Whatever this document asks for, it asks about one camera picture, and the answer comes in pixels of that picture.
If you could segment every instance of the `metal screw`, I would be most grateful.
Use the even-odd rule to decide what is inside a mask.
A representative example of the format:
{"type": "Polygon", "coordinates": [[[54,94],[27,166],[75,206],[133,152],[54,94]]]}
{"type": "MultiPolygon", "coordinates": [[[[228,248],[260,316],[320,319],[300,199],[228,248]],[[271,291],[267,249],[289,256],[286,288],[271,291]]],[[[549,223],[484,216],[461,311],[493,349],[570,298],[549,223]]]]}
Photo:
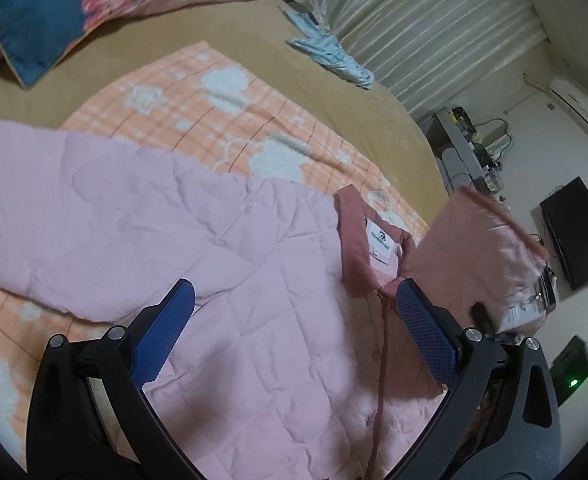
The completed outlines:
{"type": "Polygon", "coordinates": [[[53,335],[51,337],[51,339],[49,340],[49,346],[51,346],[51,348],[58,348],[59,346],[61,346],[61,344],[63,342],[64,342],[64,335],[56,334],[56,335],[53,335]]]}
{"type": "Polygon", "coordinates": [[[123,335],[125,335],[125,328],[120,325],[110,328],[109,332],[107,332],[107,337],[113,341],[118,341],[123,335]]]}
{"type": "Polygon", "coordinates": [[[478,330],[475,328],[468,328],[465,330],[465,337],[467,337],[470,341],[478,343],[483,338],[483,334],[478,332],[478,330]]]}
{"type": "Polygon", "coordinates": [[[540,348],[540,343],[533,337],[528,337],[525,339],[525,344],[532,350],[538,350],[540,348]]]}

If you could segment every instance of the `crumpled light blue garment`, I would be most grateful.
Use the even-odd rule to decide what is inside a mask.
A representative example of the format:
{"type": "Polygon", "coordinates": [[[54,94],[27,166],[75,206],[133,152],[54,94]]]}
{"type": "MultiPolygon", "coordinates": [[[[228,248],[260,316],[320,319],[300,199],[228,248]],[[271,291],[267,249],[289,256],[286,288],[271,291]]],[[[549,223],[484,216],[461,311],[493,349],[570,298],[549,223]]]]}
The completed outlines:
{"type": "Polygon", "coordinates": [[[298,30],[307,38],[287,40],[289,46],[307,54],[319,65],[324,66],[344,80],[370,90],[374,85],[374,74],[348,56],[338,40],[325,33],[307,14],[300,14],[289,9],[280,9],[298,30]]]}

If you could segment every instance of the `striped curtain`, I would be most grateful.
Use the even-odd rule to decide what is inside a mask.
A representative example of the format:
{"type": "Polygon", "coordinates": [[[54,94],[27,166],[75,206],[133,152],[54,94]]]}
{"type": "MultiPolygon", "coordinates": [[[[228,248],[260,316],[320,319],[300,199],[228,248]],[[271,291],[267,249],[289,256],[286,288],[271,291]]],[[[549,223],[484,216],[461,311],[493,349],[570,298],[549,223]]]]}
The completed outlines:
{"type": "Polygon", "coordinates": [[[420,121],[545,40],[530,0],[298,0],[420,121]]]}

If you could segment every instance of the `tan bed sheet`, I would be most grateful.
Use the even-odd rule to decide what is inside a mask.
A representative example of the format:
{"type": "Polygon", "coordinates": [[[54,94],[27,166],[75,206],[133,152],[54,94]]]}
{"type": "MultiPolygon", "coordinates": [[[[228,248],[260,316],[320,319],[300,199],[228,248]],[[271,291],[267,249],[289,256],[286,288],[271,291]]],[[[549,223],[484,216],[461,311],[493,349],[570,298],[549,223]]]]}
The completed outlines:
{"type": "Polygon", "coordinates": [[[60,127],[113,80],[189,44],[206,41],[327,124],[372,160],[431,222],[447,194],[417,124],[381,85],[371,91],[327,72],[284,40],[299,35],[280,0],[190,7],[107,23],[35,87],[0,65],[0,119],[60,127]]]}

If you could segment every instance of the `white wall-mounted air conditioner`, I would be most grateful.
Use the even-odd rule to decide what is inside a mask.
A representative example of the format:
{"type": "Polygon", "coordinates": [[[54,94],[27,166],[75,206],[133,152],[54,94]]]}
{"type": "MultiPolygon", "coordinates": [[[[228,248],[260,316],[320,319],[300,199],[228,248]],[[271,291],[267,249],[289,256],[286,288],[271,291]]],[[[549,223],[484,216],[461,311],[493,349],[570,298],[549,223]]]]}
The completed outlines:
{"type": "Polygon", "coordinates": [[[588,134],[588,97],[563,77],[554,78],[549,91],[560,107],[588,134]]]}

